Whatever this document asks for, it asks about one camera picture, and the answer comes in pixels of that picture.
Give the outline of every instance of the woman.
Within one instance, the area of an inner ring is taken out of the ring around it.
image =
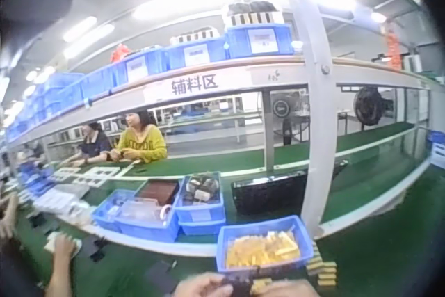
[[[61,166],[71,163],[70,165],[73,167],[80,167],[88,163],[101,163],[107,160],[108,153],[111,151],[111,144],[100,124],[93,122],[84,125],[82,132],[85,138],[81,144],[81,151],[64,160],[60,164]]]
[[[156,120],[147,111],[127,114],[128,128],[120,136],[119,144],[110,153],[112,160],[122,158],[150,163],[167,158],[167,147]]]

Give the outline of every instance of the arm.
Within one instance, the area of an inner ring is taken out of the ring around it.
[[[72,297],[70,262],[74,242],[69,237],[59,234],[54,248],[53,273],[45,297]]]
[[[158,127],[153,127],[150,136],[147,140],[151,139],[153,142],[152,150],[140,151],[140,157],[145,163],[151,161],[167,158],[167,145],[165,145],[164,137],[162,137],[161,131]]]

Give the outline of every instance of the small black component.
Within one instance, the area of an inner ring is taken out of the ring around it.
[[[43,216],[42,212],[36,212],[36,211],[31,212],[26,218],[31,223],[31,226],[33,227],[33,229],[35,229],[36,227],[39,227],[41,225],[44,225],[47,221],[45,219],[45,216]]]

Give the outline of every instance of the metal pole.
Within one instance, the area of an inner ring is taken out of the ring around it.
[[[275,148],[273,145],[273,114],[270,91],[262,91],[261,100],[261,103],[263,104],[264,165],[268,172],[272,172]]]
[[[311,236],[319,234],[334,169],[337,146],[336,82],[332,76],[332,56],[325,26],[312,0],[289,0],[298,35],[303,41],[305,68],[310,94],[309,175],[302,219]]]

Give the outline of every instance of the hand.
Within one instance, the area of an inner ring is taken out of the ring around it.
[[[140,151],[135,149],[123,149],[122,154],[124,155],[124,158],[128,160],[140,159]]]
[[[13,237],[13,232],[15,230],[14,227],[14,218],[11,216],[5,216],[2,220],[0,220],[0,239],[11,239]]]
[[[112,149],[110,151],[110,158],[113,161],[119,161],[120,160],[120,152],[117,149]]]
[[[75,160],[71,163],[71,167],[81,167],[84,163],[84,159]]]
[[[320,297],[306,280],[277,281],[260,289],[257,295],[259,297]]]
[[[176,287],[173,297],[230,297],[234,290],[228,284],[220,286],[224,275],[205,273],[181,281]]]
[[[70,236],[59,233],[54,241],[54,257],[71,259],[71,254],[74,252],[76,244]]]

